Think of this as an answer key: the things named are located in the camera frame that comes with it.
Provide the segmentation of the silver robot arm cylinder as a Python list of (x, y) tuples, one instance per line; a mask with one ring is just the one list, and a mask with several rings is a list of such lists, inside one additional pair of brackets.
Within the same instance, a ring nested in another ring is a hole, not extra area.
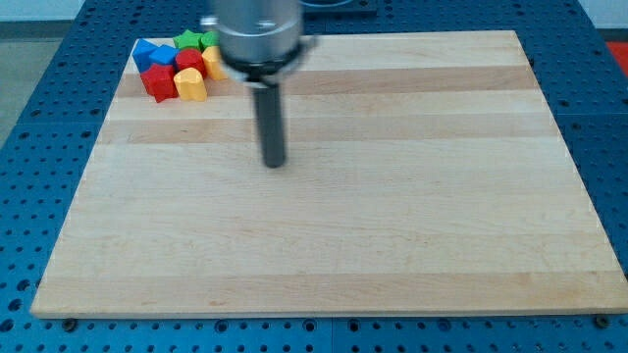
[(281, 84), (318, 44), (303, 33), (298, 0), (214, 0), (200, 26), (218, 34), (225, 72), (255, 88)]

